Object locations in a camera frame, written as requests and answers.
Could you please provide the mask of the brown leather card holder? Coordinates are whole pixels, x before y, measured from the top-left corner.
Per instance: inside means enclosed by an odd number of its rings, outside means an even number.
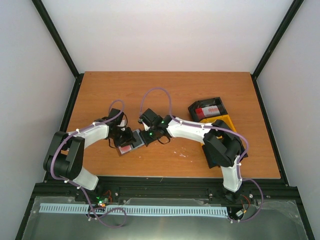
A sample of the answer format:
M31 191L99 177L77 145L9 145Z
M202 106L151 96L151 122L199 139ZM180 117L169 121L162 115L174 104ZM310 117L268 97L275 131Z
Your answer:
M133 140L129 145L126 145L124 147L118 147L117 152L119 156L123 156L129 152L132 152L133 150L136 150L142 146L145 145L142 137L140 136L140 130L136 129L133 132Z

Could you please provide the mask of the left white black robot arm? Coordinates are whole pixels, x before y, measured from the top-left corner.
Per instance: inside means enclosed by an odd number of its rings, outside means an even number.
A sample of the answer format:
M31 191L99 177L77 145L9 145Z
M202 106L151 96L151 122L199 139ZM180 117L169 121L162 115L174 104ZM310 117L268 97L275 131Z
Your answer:
M86 195L92 201L101 200L104 188L98 185L99 178L83 166L84 151L100 140L113 142L110 145L113 149L131 145L136 140L127 124L126 114L112 108L108 116L97 119L89 126L71 132L56 132L43 162L44 170L56 180L86 189Z

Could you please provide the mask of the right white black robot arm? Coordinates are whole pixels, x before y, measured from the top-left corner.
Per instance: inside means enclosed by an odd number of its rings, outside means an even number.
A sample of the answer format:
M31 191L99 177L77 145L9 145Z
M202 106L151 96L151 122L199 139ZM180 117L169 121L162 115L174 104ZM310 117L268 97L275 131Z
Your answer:
M168 141L183 138L201 143L209 167L218 166L222 171L224 190L221 197L229 203L236 203L243 182L240 161L245 150L239 134L224 121L200 123L171 115L161 117L148 108L140 114L138 122L144 127L140 136L146 146L162 137Z

